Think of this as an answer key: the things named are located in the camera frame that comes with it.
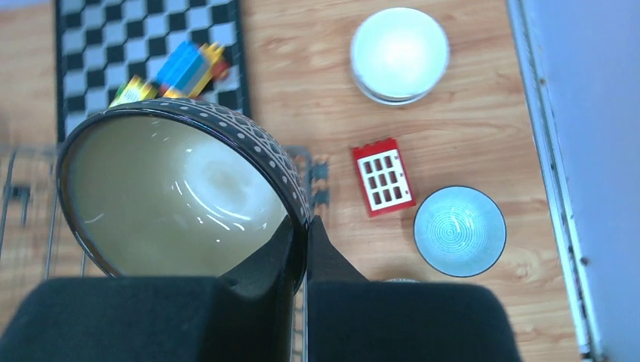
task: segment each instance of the checkered mat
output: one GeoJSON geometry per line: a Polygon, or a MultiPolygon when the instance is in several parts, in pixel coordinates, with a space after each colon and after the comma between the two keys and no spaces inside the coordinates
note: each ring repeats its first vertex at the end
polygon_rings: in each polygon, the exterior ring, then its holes
{"type": "Polygon", "coordinates": [[[229,77],[202,98],[251,117],[239,10],[238,0],[57,0],[59,141],[133,75],[153,80],[185,40],[226,47],[229,77]]]}

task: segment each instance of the blue ceramic bowl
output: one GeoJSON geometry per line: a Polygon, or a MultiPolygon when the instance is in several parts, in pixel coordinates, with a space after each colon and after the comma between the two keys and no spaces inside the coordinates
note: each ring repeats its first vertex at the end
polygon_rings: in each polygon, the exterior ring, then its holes
{"type": "Polygon", "coordinates": [[[451,186],[434,192],[420,205],[414,238],[433,268],[454,277],[471,277],[500,258],[506,223],[487,195],[470,187],[451,186]]]}

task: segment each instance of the red lego brick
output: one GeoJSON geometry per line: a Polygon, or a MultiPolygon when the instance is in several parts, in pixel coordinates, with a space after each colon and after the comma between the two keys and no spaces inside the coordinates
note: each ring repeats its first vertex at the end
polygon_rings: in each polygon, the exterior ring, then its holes
{"type": "Polygon", "coordinates": [[[393,138],[356,147],[352,154],[370,217],[416,205],[398,143],[393,138]]]}

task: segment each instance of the blue lego brick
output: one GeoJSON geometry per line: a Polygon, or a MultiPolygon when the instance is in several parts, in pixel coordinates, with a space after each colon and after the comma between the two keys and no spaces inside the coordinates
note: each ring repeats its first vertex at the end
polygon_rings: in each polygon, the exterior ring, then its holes
{"type": "Polygon", "coordinates": [[[205,64],[205,58],[201,56],[200,53],[198,53],[197,58],[189,59],[189,62],[180,64],[180,66],[182,67],[182,73],[176,81],[175,86],[177,88],[185,88],[203,64],[205,64]]]}
{"type": "Polygon", "coordinates": [[[190,41],[184,41],[158,72],[157,81],[182,91],[206,59],[190,41]]]}
{"type": "Polygon", "coordinates": [[[165,64],[160,68],[156,78],[158,81],[162,83],[173,82],[176,78],[175,71],[176,65],[180,62],[180,59],[184,57],[185,54],[189,53],[189,49],[191,48],[191,44],[187,41],[183,41],[178,45],[178,48],[167,58],[165,64]]]}
{"type": "Polygon", "coordinates": [[[203,63],[199,69],[195,71],[193,77],[189,80],[189,83],[185,86],[185,94],[190,94],[193,88],[202,80],[202,78],[208,76],[211,78],[211,67],[208,63],[203,63]]]}

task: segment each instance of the yellow lego brick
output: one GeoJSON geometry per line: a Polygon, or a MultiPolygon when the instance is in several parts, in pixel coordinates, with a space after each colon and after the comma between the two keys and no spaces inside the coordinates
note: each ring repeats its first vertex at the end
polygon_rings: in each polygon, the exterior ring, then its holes
{"type": "Polygon", "coordinates": [[[191,98],[197,97],[202,92],[202,90],[205,89],[205,86],[210,81],[211,81],[211,72],[207,72],[205,76],[200,78],[198,83],[195,84],[195,87],[193,87],[193,89],[191,90],[191,93],[189,93],[189,97],[191,98]]]}
{"type": "Polygon", "coordinates": [[[165,93],[162,94],[162,96],[167,98],[186,98],[186,96],[182,94],[182,92],[180,92],[174,87],[167,89],[165,93]]]}
{"type": "Polygon", "coordinates": [[[137,102],[138,100],[149,100],[155,98],[158,94],[151,84],[146,83],[137,75],[129,81],[125,89],[115,97],[115,99],[109,104],[109,107],[117,106],[118,104],[137,102]]]}
{"type": "Polygon", "coordinates": [[[218,46],[218,43],[213,43],[211,45],[204,44],[200,47],[200,54],[202,54],[212,66],[220,60],[223,51],[224,47],[218,46]]]}

